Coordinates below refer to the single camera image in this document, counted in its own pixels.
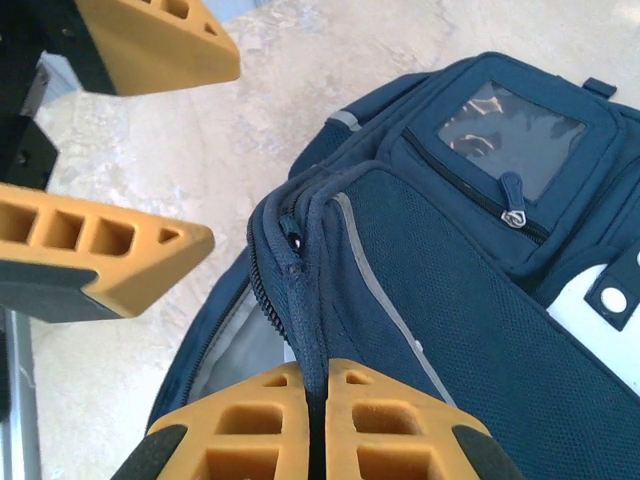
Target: gray piping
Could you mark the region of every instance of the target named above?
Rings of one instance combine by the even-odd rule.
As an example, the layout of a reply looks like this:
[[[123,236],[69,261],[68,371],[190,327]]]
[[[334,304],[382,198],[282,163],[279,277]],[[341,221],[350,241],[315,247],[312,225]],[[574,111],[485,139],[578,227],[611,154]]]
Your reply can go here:
[[[329,118],[344,123],[352,132],[357,132],[362,128],[360,122],[358,122],[358,118],[346,110],[338,110],[336,113],[330,115]]]
[[[356,260],[356,264],[358,265],[358,269],[360,270],[360,274],[364,279],[364,283],[367,285],[367,288],[369,288],[369,291],[375,297],[375,299],[378,300],[378,303],[384,309],[387,315],[389,315],[389,318],[391,318],[393,323],[396,324],[396,327],[398,327],[398,330],[400,330],[400,333],[402,333],[402,335],[404,336],[407,344],[409,345],[409,347],[411,347],[411,350],[418,359],[418,362],[420,362],[420,366],[431,380],[431,383],[433,383],[433,385],[436,387],[440,395],[442,395],[444,401],[449,405],[455,406],[456,404],[453,401],[453,398],[451,397],[451,395],[449,395],[449,392],[440,380],[440,377],[438,377],[438,374],[436,373],[434,368],[429,363],[429,360],[427,360],[427,358],[424,356],[424,353],[422,353],[421,349],[418,346],[418,342],[411,334],[409,327],[407,327],[407,324],[404,322],[404,320],[396,310],[396,307],[393,306],[393,303],[391,303],[391,300],[389,300],[389,297],[387,297],[387,294],[382,289],[382,286],[380,285],[380,283],[378,283],[378,279],[373,273],[371,265],[369,265],[369,261],[364,254],[362,242],[360,242],[360,235],[358,234],[358,228],[356,226],[355,217],[353,215],[351,200],[344,193],[338,193],[333,198],[336,202],[338,202],[342,209],[344,221],[347,226],[347,234],[349,235],[349,243],[351,244],[351,250]]]

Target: floor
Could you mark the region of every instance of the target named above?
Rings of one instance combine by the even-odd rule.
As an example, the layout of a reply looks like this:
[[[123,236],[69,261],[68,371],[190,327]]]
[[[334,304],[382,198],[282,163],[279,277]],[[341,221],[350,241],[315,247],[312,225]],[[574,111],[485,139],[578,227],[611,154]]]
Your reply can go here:
[[[640,107],[638,0],[275,0],[226,28],[243,56],[237,82],[75,93],[40,112],[61,151],[53,191],[204,223],[217,239],[139,318],[34,321],[46,479],[108,478],[135,447],[189,322],[245,245],[249,214],[333,111],[486,50],[616,84],[616,101]]]

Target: white patch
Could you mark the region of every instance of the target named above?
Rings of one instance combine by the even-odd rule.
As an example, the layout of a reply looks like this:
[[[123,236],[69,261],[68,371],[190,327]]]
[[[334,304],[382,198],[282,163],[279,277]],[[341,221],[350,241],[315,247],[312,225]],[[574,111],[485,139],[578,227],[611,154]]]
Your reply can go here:
[[[606,265],[591,267],[571,280],[547,311],[640,395],[640,308],[636,309],[624,329],[619,332],[584,299],[605,267]],[[619,309],[621,300],[615,293],[613,297],[612,306]]]

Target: zipper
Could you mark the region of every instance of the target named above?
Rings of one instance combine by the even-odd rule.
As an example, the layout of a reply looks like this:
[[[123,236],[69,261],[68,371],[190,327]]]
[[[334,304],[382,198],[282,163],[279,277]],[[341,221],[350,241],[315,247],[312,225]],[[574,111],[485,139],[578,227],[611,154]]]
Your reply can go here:
[[[249,220],[247,241],[249,244],[249,279],[251,281],[251,288],[253,289],[253,294],[256,296],[256,300],[258,301],[258,305],[260,305],[262,313],[264,313],[265,317],[267,317],[280,336],[289,343],[282,320],[280,320],[278,312],[276,312],[271,300],[269,300],[264,284],[262,283],[262,278],[260,278],[260,269],[258,268],[258,256],[256,253],[252,225],[252,221]]]
[[[442,165],[438,159],[427,151],[420,140],[418,140],[409,128],[405,128],[403,130],[402,137],[409,142],[416,153],[418,153],[427,165],[435,170],[437,174],[449,182],[473,203],[486,210],[490,215],[502,220],[515,231],[521,233],[538,245],[542,245],[547,238],[549,238],[549,232],[543,226],[526,218],[524,213],[524,199],[520,198],[522,195],[522,179],[520,179],[519,175],[507,172],[507,174],[503,175],[503,178],[501,179],[501,185],[505,191],[505,196],[508,200],[507,203],[509,204],[509,207],[505,209],[502,205],[480,193],[456,174],[452,173],[447,167]]]

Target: zipper tab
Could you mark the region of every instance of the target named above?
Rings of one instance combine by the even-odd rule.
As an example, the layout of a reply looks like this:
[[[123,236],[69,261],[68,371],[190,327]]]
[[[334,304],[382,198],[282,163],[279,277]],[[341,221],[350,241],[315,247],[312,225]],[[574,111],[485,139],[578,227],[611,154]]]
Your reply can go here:
[[[302,234],[300,233],[298,222],[296,222],[292,214],[287,213],[280,217],[279,223],[289,245],[294,252],[298,253],[302,249]]]
[[[507,199],[507,210],[500,219],[511,228],[520,229],[527,224],[522,178],[515,172],[505,172],[500,176],[500,185]]]

